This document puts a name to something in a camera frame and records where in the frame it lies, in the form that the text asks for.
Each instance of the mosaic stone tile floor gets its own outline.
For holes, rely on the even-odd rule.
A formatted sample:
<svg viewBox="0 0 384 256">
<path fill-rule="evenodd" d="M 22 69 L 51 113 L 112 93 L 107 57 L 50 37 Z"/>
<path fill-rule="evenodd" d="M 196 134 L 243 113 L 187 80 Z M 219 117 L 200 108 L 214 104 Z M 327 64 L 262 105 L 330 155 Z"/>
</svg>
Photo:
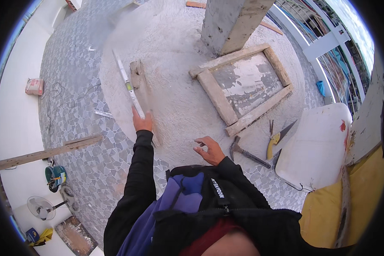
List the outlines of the mosaic stone tile floor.
<svg viewBox="0 0 384 256">
<path fill-rule="evenodd" d="M 128 3 L 129 0 L 88 0 L 55 29 L 47 42 L 41 65 L 45 87 L 39 100 L 39 118 L 44 147 L 57 147 L 64 141 L 103 134 L 103 140 L 95 145 L 54 157 L 56 164 L 65 166 L 67 183 L 80 204 L 77 218 L 101 248 L 108 217 L 123 196 L 133 142 L 114 119 L 93 112 L 109 111 L 98 76 L 103 43 L 100 38 L 105 38 L 113 29 L 106 17 Z M 293 37 L 288 35 L 288 38 L 293 44 Z M 305 73 L 306 106 L 320 106 L 322 97 L 316 94 L 316 75 L 300 47 L 294 44 L 294 48 Z M 171 168 L 169 164 L 154 160 L 158 196 L 166 186 L 164 172 Z M 301 210 L 306 193 L 288 186 L 274 170 L 253 166 L 244 170 L 244 174 L 265 195 L 272 208 Z"/>
</svg>

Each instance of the black jacket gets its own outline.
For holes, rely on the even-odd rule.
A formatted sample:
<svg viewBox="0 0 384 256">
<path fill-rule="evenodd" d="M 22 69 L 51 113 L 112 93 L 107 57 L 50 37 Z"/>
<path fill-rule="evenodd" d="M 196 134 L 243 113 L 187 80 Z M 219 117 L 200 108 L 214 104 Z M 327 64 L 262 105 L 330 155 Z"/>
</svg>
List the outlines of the black jacket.
<svg viewBox="0 0 384 256">
<path fill-rule="evenodd" d="M 135 221 L 156 200 L 153 178 L 154 149 L 151 141 L 151 132 L 137 132 L 124 196 L 109 217 L 104 231 L 106 256 L 116 256 Z M 156 212 L 150 255 L 178 255 L 183 248 L 213 226 L 218 218 L 225 215 L 232 216 L 235 222 L 246 230 L 262 256 L 339 255 L 350 251 L 351 247 L 325 249 L 306 243 L 300 235 L 298 221 L 301 214 L 287 209 L 272 210 L 262 193 L 243 175 L 240 166 L 228 157 L 218 166 L 177 167 L 170 175 L 193 177 L 199 172 L 205 174 L 199 212 Z M 226 202 L 220 202 L 213 190 L 211 178 L 220 185 Z"/>
</svg>

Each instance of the black sleeve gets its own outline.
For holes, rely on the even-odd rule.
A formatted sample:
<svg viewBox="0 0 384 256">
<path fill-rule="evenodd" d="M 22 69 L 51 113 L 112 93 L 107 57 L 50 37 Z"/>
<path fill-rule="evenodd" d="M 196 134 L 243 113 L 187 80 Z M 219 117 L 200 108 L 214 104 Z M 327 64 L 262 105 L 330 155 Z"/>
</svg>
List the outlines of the black sleeve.
<svg viewBox="0 0 384 256">
<path fill-rule="evenodd" d="M 116 256 L 135 221 L 156 200 L 153 177 L 152 132 L 137 131 L 134 155 L 129 167 L 124 196 L 108 218 L 104 231 L 104 254 Z"/>
<path fill-rule="evenodd" d="M 243 175 L 240 165 L 236 165 L 229 157 L 226 156 L 219 163 L 218 173 L 248 195 L 256 207 L 270 209 L 269 203 L 263 194 Z"/>
</svg>

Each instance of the hand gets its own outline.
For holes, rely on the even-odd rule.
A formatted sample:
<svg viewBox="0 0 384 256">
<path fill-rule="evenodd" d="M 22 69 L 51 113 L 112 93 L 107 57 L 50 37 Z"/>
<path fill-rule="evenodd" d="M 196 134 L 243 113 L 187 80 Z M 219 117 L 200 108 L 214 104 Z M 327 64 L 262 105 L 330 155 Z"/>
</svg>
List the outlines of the hand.
<svg viewBox="0 0 384 256">
<path fill-rule="evenodd" d="M 220 149 L 219 144 L 211 137 L 205 136 L 203 138 L 197 138 L 195 142 L 200 143 L 200 147 L 193 147 L 193 150 L 211 165 L 217 166 L 225 158 L 225 154 L 222 152 L 222 149 Z M 208 146 L 207 152 L 201 148 L 205 145 Z"/>
<path fill-rule="evenodd" d="M 135 131 L 140 131 L 140 130 L 148 130 L 152 131 L 152 115 L 151 112 L 147 112 L 145 115 L 145 119 L 141 118 L 135 109 L 134 106 L 132 106 L 132 121 L 134 123 L 134 128 Z"/>
</svg>

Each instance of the red shirt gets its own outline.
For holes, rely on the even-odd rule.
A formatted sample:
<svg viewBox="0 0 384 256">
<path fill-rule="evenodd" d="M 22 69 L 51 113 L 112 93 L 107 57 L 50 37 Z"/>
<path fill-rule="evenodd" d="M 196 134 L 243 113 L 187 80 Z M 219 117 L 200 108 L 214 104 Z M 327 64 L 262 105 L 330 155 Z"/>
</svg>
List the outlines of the red shirt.
<svg viewBox="0 0 384 256">
<path fill-rule="evenodd" d="M 217 223 L 213 225 L 206 233 L 204 233 L 200 238 L 193 241 L 190 246 L 183 248 L 182 251 L 179 253 L 179 256 L 202 255 L 212 244 L 221 239 L 232 229 L 238 229 L 246 233 L 246 231 L 241 226 L 235 223 L 233 218 L 219 218 Z"/>
</svg>

